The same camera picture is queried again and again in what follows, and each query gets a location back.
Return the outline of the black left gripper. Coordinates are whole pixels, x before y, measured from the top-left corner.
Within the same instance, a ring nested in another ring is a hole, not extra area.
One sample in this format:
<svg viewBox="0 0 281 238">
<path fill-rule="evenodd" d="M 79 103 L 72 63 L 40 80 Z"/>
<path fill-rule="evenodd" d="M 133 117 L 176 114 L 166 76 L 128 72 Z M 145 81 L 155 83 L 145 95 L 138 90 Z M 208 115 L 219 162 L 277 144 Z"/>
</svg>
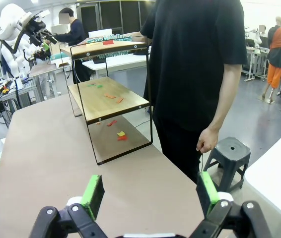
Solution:
<svg viewBox="0 0 281 238">
<path fill-rule="evenodd" d="M 27 24 L 27 35 L 31 44 L 37 46 L 37 49 L 49 50 L 49 44 L 56 44 L 58 41 L 54 35 L 45 29 L 44 22 L 37 22 L 35 19 L 31 19 Z"/>
</svg>

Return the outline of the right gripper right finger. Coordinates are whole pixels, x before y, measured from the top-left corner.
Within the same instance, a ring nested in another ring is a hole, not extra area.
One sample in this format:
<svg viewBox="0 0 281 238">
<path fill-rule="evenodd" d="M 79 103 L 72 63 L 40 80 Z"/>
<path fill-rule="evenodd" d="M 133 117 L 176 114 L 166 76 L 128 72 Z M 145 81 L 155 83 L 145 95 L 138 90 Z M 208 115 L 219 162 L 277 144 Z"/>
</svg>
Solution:
<svg viewBox="0 0 281 238">
<path fill-rule="evenodd" d="M 220 197 L 208 172 L 198 175 L 196 191 L 204 219 L 190 235 L 192 238 L 216 238 L 222 230 L 231 230 L 237 238 L 271 238 L 263 211 L 256 201 L 242 205 Z"/>
</svg>

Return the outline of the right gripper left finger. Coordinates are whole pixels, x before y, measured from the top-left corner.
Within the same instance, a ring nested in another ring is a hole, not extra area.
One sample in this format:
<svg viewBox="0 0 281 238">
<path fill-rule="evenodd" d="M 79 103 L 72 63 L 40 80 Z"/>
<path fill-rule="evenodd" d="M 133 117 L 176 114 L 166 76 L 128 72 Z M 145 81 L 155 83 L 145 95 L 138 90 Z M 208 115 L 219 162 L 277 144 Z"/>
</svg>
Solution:
<svg viewBox="0 0 281 238">
<path fill-rule="evenodd" d="M 81 238 L 105 238 L 96 223 L 96 218 L 105 190 L 101 175 L 92 175 L 78 203 L 58 210 L 53 206 L 43 207 L 30 232 L 31 238 L 66 238 L 79 234 Z"/>
</svg>

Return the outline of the person's left hand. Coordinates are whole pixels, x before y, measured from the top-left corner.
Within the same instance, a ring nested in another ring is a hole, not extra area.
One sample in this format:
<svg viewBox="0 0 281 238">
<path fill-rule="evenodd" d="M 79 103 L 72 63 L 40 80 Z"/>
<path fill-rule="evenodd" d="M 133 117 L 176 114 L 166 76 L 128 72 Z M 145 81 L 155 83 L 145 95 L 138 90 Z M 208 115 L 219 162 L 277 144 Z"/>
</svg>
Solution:
<svg viewBox="0 0 281 238">
<path fill-rule="evenodd" d="M 202 154 L 212 150 L 218 142 L 218 129 L 206 128 L 199 136 L 196 150 Z"/>
</svg>

